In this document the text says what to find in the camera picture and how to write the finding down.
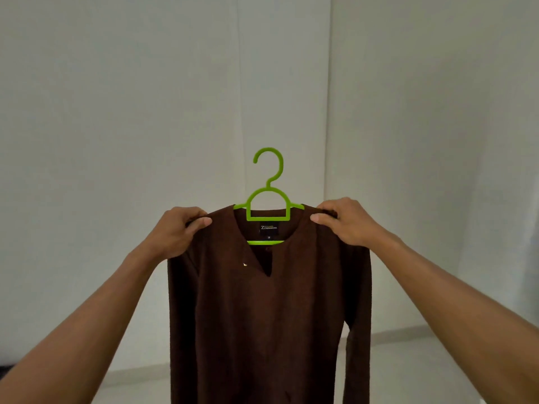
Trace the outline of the person's right hand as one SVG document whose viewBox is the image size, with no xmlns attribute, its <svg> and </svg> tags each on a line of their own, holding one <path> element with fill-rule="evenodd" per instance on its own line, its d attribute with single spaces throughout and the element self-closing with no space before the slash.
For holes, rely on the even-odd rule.
<svg viewBox="0 0 539 404">
<path fill-rule="evenodd" d="M 324 201 L 318 205 L 316 213 L 326 213 L 337 218 L 337 229 L 332 232 L 348 245 L 376 251 L 383 245 L 401 241 L 377 223 L 357 200 L 349 197 Z"/>
</svg>

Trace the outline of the person's left hand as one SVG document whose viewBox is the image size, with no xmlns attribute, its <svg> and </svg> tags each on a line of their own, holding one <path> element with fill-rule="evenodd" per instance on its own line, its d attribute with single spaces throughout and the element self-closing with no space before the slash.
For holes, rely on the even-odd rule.
<svg viewBox="0 0 539 404">
<path fill-rule="evenodd" d="M 194 238 L 188 236 L 188 223 L 199 217 L 208 217 L 199 207 L 174 207 L 165 211 L 140 244 L 141 249 L 158 262 L 180 256 Z"/>
</svg>

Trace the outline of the brown long-sleeved shirt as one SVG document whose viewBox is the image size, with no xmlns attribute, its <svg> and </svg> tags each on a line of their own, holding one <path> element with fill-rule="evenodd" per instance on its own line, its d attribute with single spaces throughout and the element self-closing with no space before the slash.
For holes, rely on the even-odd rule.
<svg viewBox="0 0 539 404">
<path fill-rule="evenodd" d="M 227 206 L 168 260 L 171 404 L 333 404 L 344 324 L 342 402 L 370 403 L 370 251 L 317 212 L 251 222 Z"/>
</svg>

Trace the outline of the person's right forearm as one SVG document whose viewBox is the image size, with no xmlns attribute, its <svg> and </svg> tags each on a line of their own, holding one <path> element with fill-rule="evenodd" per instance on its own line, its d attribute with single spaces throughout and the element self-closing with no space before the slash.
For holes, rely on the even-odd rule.
<svg viewBox="0 0 539 404">
<path fill-rule="evenodd" d="M 539 404 L 539 327 L 382 236 L 367 247 L 385 264 L 487 404 Z"/>
</svg>

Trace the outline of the person's left forearm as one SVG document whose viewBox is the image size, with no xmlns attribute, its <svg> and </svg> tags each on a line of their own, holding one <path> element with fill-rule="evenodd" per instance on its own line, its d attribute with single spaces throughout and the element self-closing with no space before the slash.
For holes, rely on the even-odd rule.
<svg viewBox="0 0 539 404">
<path fill-rule="evenodd" d="M 166 256 L 143 244 L 0 380 L 0 404 L 91 404 Z"/>
</svg>

